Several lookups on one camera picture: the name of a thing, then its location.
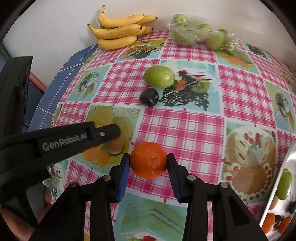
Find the dark plum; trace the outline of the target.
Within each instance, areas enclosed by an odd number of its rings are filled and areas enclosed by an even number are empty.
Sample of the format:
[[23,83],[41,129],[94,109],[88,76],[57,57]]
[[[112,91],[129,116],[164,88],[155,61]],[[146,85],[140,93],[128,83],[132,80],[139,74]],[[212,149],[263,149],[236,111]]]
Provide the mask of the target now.
[[288,207],[288,212],[290,214],[294,214],[296,212],[296,201],[293,201],[289,207]]
[[274,230],[278,229],[278,227],[279,227],[280,224],[281,224],[281,221],[282,221],[282,217],[281,217],[281,215],[277,214],[277,215],[275,216],[275,222],[274,222],[274,225],[273,225],[273,229],[274,229]]
[[139,97],[140,102],[145,106],[155,106],[158,103],[159,95],[154,88],[147,88]]

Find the small green apple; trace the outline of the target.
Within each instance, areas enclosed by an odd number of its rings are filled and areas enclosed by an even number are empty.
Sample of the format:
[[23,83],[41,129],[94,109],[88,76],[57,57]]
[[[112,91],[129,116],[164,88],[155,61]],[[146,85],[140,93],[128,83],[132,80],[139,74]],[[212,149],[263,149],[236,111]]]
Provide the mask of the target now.
[[173,85],[175,73],[166,66],[153,66],[143,75],[144,81],[152,87],[167,88]]

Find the orange tangerine front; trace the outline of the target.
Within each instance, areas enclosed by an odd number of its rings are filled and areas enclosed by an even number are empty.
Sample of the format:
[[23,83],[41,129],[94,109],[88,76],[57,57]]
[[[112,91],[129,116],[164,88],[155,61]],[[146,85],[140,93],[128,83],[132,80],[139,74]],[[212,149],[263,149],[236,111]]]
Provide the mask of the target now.
[[262,230],[265,234],[269,233],[275,224],[275,214],[274,213],[268,213],[265,217],[265,220],[262,225]]

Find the small brown longan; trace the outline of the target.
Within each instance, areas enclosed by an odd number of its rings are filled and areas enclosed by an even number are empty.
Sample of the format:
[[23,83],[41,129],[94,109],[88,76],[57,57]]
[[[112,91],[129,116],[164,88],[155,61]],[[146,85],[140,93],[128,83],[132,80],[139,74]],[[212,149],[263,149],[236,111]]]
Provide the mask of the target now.
[[273,200],[270,204],[269,210],[274,209],[276,207],[277,203],[278,203],[278,196],[275,194],[273,197]]

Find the orange tangerine with stem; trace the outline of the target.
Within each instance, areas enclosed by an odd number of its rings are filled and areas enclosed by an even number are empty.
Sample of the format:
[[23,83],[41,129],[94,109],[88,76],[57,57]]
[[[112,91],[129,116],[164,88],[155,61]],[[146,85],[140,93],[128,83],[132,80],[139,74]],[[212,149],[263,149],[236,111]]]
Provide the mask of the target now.
[[287,216],[281,221],[281,223],[280,223],[280,225],[278,226],[278,229],[277,229],[278,233],[282,234],[286,230],[289,223],[291,222],[291,219],[292,218],[290,216]]

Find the large green mango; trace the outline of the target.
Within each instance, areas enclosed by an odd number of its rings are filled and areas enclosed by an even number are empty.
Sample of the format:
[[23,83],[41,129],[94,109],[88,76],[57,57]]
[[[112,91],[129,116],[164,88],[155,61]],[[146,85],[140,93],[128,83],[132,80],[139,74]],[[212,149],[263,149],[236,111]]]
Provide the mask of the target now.
[[286,200],[290,194],[290,189],[292,187],[292,174],[289,169],[284,168],[280,181],[277,186],[276,195],[279,200]]

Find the large steel plate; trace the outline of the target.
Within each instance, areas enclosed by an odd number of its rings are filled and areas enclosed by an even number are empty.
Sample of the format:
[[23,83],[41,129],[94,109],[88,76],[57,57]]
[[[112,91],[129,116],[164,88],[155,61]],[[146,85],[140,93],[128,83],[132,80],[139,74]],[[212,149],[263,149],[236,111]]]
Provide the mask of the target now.
[[268,240],[292,240],[295,231],[295,142],[289,147],[274,182],[260,226],[274,217]]

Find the checkered fruit tablecloth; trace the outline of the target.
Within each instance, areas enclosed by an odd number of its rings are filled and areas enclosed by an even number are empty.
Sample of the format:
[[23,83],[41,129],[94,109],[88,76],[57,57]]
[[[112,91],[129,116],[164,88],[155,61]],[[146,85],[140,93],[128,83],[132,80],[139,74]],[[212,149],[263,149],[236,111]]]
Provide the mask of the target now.
[[[175,73],[149,86],[153,66]],[[140,94],[154,88],[158,103]],[[94,121],[122,128],[124,152],[159,144],[206,183],[228,183],[260,222],[284,157],[295,142],[295,77],[250,44],[233,52],[181,47],[167,31],[115,51],[97,46],[70,58],[43,95],[30,130]]]

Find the banana bunch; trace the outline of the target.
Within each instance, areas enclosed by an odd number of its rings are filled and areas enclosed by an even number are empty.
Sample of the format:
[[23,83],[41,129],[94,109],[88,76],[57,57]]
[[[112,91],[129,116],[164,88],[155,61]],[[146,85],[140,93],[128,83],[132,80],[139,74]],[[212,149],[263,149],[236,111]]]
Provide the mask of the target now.
[[153,32],[154,29],[149,24],[158,19],[157,16],[144,14],[110,18],[105,13],[105,8],[106,5],[102,5],[97,16],[99,28],[87,25],[102,50],[117,50],[134,44],[139,37]]

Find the clear tray of green fruit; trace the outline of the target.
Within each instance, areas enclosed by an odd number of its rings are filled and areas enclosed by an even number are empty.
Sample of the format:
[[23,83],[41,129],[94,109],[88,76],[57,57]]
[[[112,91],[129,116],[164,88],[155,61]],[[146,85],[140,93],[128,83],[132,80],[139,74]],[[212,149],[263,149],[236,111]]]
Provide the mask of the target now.
[[176,14],[168,22],[168,30],[173,40],[180,46],[205,44],[212,50],[235,51],[240,40],[220,24],[213,20],[205,20],[197,16]]

